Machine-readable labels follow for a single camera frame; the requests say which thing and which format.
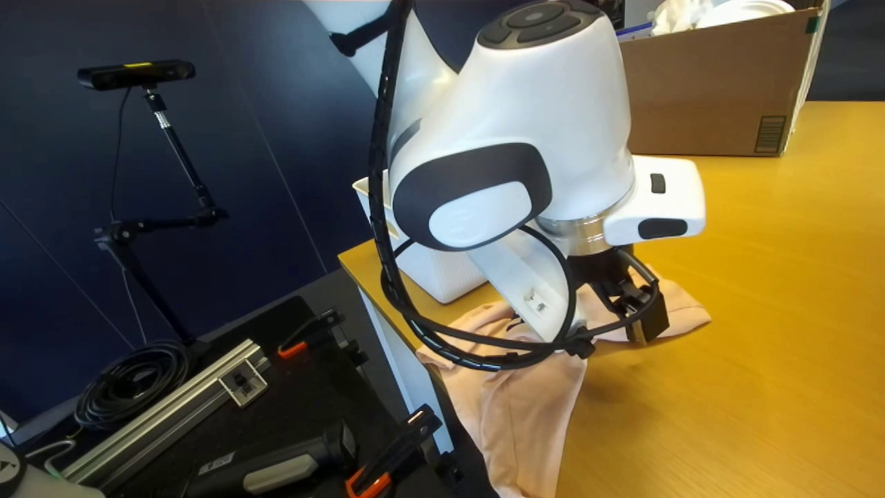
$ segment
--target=tripod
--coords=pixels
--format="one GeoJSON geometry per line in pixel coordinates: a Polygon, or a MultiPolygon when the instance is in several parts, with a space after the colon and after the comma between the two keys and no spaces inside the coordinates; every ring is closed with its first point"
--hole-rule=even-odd
{"type": "Polygon", "coordinates": [[[153,301],[153,308],[160,312],[160,319],[168,325],[168,330],[182,340],[182,346],[195,346],[195,337],[188,334],[185,325],[175,315],[175,311],[165,305],[165,299],[160,296],[160,290],[154,289],[154,283],[149,279],[145,267],[138,264],[134,243],[145,232],[211,227],[219,220],[224,220],[226,213],[217,206],[211,188],[199,181],[181,137],[172,128],[172,120],[165,117],[165,102],[157,94],[157,88],[154,85],[142,85],[142,88],[145,88],[147,106],[153,108],[153,115],[157,120],[157,128],[163,131],[178,163],[182,166],[188,184],[197,193],[199,213],[182,216],[182,220],[114,222],[109,227],[94,231],[94,243],[100,250],[105,250],[124,269],[128,278],[134,278],[134,283],[145,290],[145,296],[153,301]]]}

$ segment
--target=blue wall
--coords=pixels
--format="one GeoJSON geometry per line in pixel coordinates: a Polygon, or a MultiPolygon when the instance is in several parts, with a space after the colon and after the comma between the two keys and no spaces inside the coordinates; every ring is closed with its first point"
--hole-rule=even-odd
{"type": "MultiPolygon", "coordinates": [[[[417,4],[453,68],[506,5],[417,4]]],[[[80,88],[80,68],[197,63],[160,94],[229,220],[136,242],[190,334],[330,274],[367,239],[352,181],[374,99],[298,0],[6,0],[0,33],[0,411],[13,419],[78,395],[142,344],[123,271],[91,242],[110,216],[124,91],[80,88]]],[[[124,106],[118,174],[123,220],[197,210],[142,94],[124,106]]],[[[153,344],[175,340],[138,290],[136,305],[153,344]]]]}

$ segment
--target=yellow tabletop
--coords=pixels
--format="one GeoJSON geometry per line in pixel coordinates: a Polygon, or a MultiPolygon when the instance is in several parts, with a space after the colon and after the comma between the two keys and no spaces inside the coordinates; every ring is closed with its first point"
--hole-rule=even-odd
{"type": "MultiPolygon", "coordinates": [[[[885,102],[808,102],[782,157],[698,166],[709,231],[636,251],[714,325],[590,359],[558,496],[885,496],[885,102]]],[[[374,247],[341,264],[403,330],[374,247]]]]}

